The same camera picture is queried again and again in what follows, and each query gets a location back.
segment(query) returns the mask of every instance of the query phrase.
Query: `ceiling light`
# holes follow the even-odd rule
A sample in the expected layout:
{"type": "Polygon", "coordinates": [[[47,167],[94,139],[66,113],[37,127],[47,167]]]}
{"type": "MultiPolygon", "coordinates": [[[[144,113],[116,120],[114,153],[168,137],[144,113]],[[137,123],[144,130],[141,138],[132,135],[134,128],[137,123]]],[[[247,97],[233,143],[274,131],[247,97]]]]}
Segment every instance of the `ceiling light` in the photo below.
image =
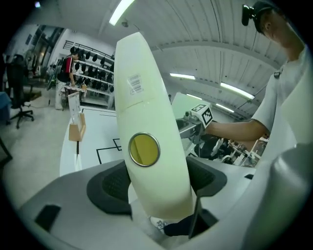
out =
{"type": "Polygon", "coordinates": [[[191,80],[195,79],[194,76],[188,76],[188,75],[181,75],[181,74],[174,74],[174,73],[170,73],[170,75],[174,77],[181,77],[181,78],[186,78],[186,79],[191,79],[191,80]]]}
{"type": "Polygon", "coordinates": [[[240,94],[240,95],[242,95],[242,96],[245,96],[245,97],[247,97],[247,98],[249,98],[249,99],[254,99],[254,96],[253,96],[253,95],[250,95],[249,93],[247,93],[247,92],[245,92],[245,91],[243,91],[243,90],[241,90],[241,89],[235,88],[235,87],[233,87],[233,86],[230,86],[230,85],[228,85],[228,84],[221,83],[221,87],[230,89],[230,90],[232,90],[232,91],[234,91],[234,92],[236,92],[236,93],[238,93],[238,94],[240,94]]]}
{"type": "Polygon", "coordinates": [[[193,95],[189,95],[189,94],[186,94],[187,96],[191,96],[191,97],[194,97],[194,98],[197,98],[199,100],[202,100],[202,98],[198,97],[198,96],[193,96],[193,95]]]}
{"type": "Polygon", "coordinates": [[[227,111],[229,111],[229,112],[231,112],[231,113],[234,113],[234,110],[231,110],[231,109],[228,108],[228,107],[224,107],[223,105],[216,104],[216,106],[221,107],[221,108],[223,108],[223,109],[225,109],[225,110],[227,110],[227,111]]]}
{"type": "Polygon", "coordinates": [[[125,10],[133,3],[133,1],[134,0],[122,0],[115,9],[109,23],[112,24],[113,26],[116,25],[119,18],[122,16],[125,10]]]}

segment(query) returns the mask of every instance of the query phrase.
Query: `ceiling beam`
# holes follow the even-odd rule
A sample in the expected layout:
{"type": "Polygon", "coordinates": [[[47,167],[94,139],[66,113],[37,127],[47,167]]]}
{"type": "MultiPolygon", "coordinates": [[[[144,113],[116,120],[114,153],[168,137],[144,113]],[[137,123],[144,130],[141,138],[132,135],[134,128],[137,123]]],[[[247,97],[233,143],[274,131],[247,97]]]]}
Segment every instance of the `ceiling beam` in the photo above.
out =
{"type": "Polygon", "coordinates": [[[221,113],[223,113],[223,114],[225,114],[225,115],[230,116],[231,118],[233,118],[236,121],[242,121],[244,119],[244,117],[242,117],[242,119],[239,119],[238,116],[233,115],[233,113],[229,113],[226,110],[223,110],[222,108],[219,108],[219,107],[217,107],[215,105],[212,105],[212,108],[217,110],[217,111],[219,111],[219,112],[221,112],[221,113]]]}
{"type": "Polygon", "coordinates": [[[273,60],[244,47],[236,46],[233,44],[222,43],[222,42],[213,42],[213,41],[192,41],[192,42],[175,42],[171,44],[164,44],[159,46],[152,46],[151,51],[163,51],[167,49],[177,49],[180,47],[188,47],[188,46],[205,46],[210,48],[215,48],[221,51],[227,51],[231,53],[239,54],[240,56],[244,56],[248,59],[257,61],[261,65],[273,69],[273,71],[280,68],[280,65],[273,60]]]}
{"type": "MultiPolygon", "coordinates": [[[[163,76],[163,75],[162,75],[162,77],[163,77],[163,81],[164,81],[164,82],[167,82],[168,84],[173,83],[173,82],[172,82],[172,79],[171,79],[172,77],[168,77],[168,75],[166,75],[166,76],[163,76]]],[[[197,92],[197,91],[192,90],[192,89],[187,89],[187,88],[183,87],[182,85],[181,85],[181,89],[180,89],[178,92],[182,92],[182,91],[181,91],[182,89],[184,90],[184,91],[183,91],[183,92],[184,92],[183,94],[188,93],[188,94],[190,94],[190,95],[195,95],[195,96],[198,96],[198,97],[202,98],[204,101],[207,101],[207,102],[209,102],[209,103],[212,103],[212,104],[219,103],[219,104],[221,104],[221,105],[223,105],[223,106],[225,106],[225,107],[228,107],[228,108],[234,110],[234,107],[229,106],[227,103],[225,103],[225,102],[223,102],[223,101],[219,101],[219,100],[217,100],[216,98],[214,98],[214,97],[212,97],[212,96],[209,96],[209,95],[206,95],[206,94],[204,94],[204,93],[200,93],[200,92],[197,92]]],[[[232,118],[238,120],[238,117],[236,117],[236,116],[234,115],[234,113],[227,112],[226,110],[224,111],[224,110],[222,110],[222,109],[220,109],[220,108],[217,108],[217,109],[218,109],[218,110],[221,110],[223,113],[225,113],[225,114],[231,116],[232,118]]],[[[236,110],[234,110],[234,111],[235,111],[235,114],[238,115],[238,116],[241,117],[241,118],[248,119],[248,118],[251,117],[249,114],[246,114],[246,113],[244,113],[243,111],[241,111],[241,110],[239,110],[239,109],[236,109],[236,110]]]]}
{"type": "MultiPolygon", "coordinates": [[[[228,104],[226,104],[226,103],[223,102],[223,101],[217,100],[217,99],[214,98],[214,97],[210,97],[210,96],[208,96],[208,95],[205,95],[205,94],[203,94],[203,93],[194,91],[194,90],[192,90],[192,89],[190,89],[190,90],[187,89],[186,91],[187,91],[188,94],[198,96],[198,97],[202,98],[203,100],[205,100],[205,101],[207,101],[207,102],[210,102],[210,103],[212,103],[212,104],[220,104],[220,105],[223,105],[223,106],[225,106],[225,107],[228,107],[228,108],[234,110],[233,107],[229,106],[228,104]]],[[[241,117],[244,118],[244,119],[250,118],[250,116],[249,116],[248,114],[244,113],[243,111],[241,111],[241,110],[239,110],[239,109],[236,109],[236,110],[234,110],[234,111],[235,111],[236,114],[238,114],[239,116],[241,116],[241,117]]],[[[230,112],[227,112],[227,111],[226,111],[225,113],[228,114],[228,115],[230,115],[230,116],[232,116],[232,114],[233,114],[233,113],[230,113],[230,112]]]]}
{"type": "MultiPolygon", "coordinates": [[[[170,77],[170,74],[169,74],[169,73],[164,73],[164,72],[162,72],[161,75],[162,75],[163,78],[169,78],[169,77],[170,77]]],[[[199,79],[199,78],[196,78],[195,80],[188,80],[188,79],[182,78],[182,81],[189,81],[189,82],[201,83],[201,84],[204,84],[204,85],[206,85],[206,86],[210,86],[210,87],[213,87],[213,88],[217,88],[217,89],[221,89],[221,90],[227,91],[227,92],[229,92],[229,93],[232,93],[232,94],[234,94],[234,95],[236,95],[236,96],[240,96],[240,97],[242,97],[242,98],[245,99],[245,97],[243,97],[243,96],[241,96],[241,95],[239,95],[239,94],[237,94],[237,93],[235,93],[235,92],[233,92],[233,91],[231,91],[231,90],[229,90],[229,89],[227,89],[227,88],[221,87],[221,85],[218,84],[218,83],[214,83],[214,82],[206,81],[206,80],[201,80],[201,79],[199,79]]],[[[256,105],[257,107],[261,105],[261,102],[258,102],[258,101],[256,100],[256,98],[254,98],[253,100],[250,100],[250,101],[251,101],[252,104],[256,105]]]]}
{"type": "Polygon", "coordinates": [[[105,12],[103,19],[101,21],[100,27],[99,27],[99,31],[98,31],[98,36],[100,37],[102,34],[102,31],[106,29],[109,20],[111,18],[111,16],[113,15],[113,12],[115,11],[115,9],[117,8],[117,6],[119,5],[120,0],[112,0],[109,4],[109,6],[107,6],[107,11],[105,12]]]}

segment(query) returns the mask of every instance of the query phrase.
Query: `metal frame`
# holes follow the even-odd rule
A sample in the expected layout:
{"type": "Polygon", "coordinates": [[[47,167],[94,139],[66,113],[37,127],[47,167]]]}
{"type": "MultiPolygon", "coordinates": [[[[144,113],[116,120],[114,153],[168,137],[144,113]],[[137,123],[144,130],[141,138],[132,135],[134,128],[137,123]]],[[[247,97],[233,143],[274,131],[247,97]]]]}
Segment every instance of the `metal frame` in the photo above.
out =
{"type": "Polygon", "coordinates": [[[133,135],[133,136],[131,137],[131,139],[129,140],[129,143],[128,143],[128,153],[129,153],[131,159],[133,160],[133,162],[135,162],[137,165],[139,165],[139,166],[141,166],[141,167],[150,167],[150,166],[154,165],[154,164],[159,160],[160,155],[161,155],[161,148],[160,148],[160,145],[159,145],[157,139],[156,139],[152,134],[149,134],[149,133],[147,133],[147,132],[139,132],[139,133],[136,133],[135,135],[133,135]],[[156,145],[157,145],[157,158],[156,158],[156,160],[155,160],[152,164],[143,165],[143,164],[138,163],[138,162],[133,158],[132,153],[131,153],[131,143],[132,143],[133,139],[134,139],[137,135],[148,135],[148,136],[150,136],[150,137],[155,141],[155,143],[156,143],[156,145]]]}

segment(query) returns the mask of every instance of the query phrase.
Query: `man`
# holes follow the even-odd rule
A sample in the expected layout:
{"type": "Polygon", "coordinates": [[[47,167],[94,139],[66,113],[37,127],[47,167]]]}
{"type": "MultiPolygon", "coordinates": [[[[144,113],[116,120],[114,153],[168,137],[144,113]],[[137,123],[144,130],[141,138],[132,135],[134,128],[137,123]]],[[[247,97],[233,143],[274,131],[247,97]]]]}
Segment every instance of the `man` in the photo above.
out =
{"type": "MultiPolygon", "coordinates": [[[[221,124],[212,122],[206,133],[223,137],[237,142],[255,141],[263,134],[271,133],[268,143],[276,146],[275,150],[267,151],[267,160],[273,160],[280,152],[296,144],[294,134],[281,115],[280,106],[290,95],[299,82],[304,68],[311,64],[307,46],[293,31],[286,17],[276,7],[258,1],[253,6],[253,20],[256,30],[268,39],[279,44],[285,51],[288,60],[269,79],[265,97],[253,115],[251,121],[243,123],[221,124]]],[[[192,222],[189,216],[179,223],[169,224],[154,217],[150,217],[154,226],[168,236],[188,235],[192,222]]]]}
{"type": "Polygon", "coordinates": [[[81,60],[83,58],[83,51],[77,49],[72,54],[65,57],[62,61],[60,72],[57,75],[57,87],[55,93],[55,109],[62,109],[61,105],[61,97],[62,97],[62,89],[68,83],[71,84],[72,87],[75,86],[74,74],[73,74],[73,65],[74,61],[81,60]]]}

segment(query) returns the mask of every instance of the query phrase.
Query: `white table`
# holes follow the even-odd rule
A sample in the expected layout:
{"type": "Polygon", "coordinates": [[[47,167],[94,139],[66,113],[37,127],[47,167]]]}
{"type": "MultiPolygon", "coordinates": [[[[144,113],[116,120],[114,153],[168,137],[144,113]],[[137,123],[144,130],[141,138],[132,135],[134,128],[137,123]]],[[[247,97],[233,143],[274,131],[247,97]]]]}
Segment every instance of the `white table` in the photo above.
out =
{"type": "MultiPolygon", "coordinates": [[[[79,170],[75,168],[77,148],[82,169],[123,159],[115,111],[85,106],[81,106],[81,110],[85,114],[86,131],[82,142],[78,143],[68,140],[67,128],[61,154],[60,176],[79,170]]],[[[245,176],[254,174],[256,169],[221,164],[207,159],[201,161],[210,162],[211,167],[224,172],[227,176],[227,184],[220,192],[212,197],[201,198],[204,207],[221,219],[231,210],[249,185],[250,180],[245,176]]],[[[137,199],[132,184],[128,196],[129,203],[137,199]]]]}
{"type": "Polygon", "coordinates": [[[82,169],[123,159],[115,111],[85,106],[81,106],[81,110],[85,114],[86,131],[81,142],[70,141],[69,121],[61,153],[60,176],[76,171],[77,151],[82,169]]]}

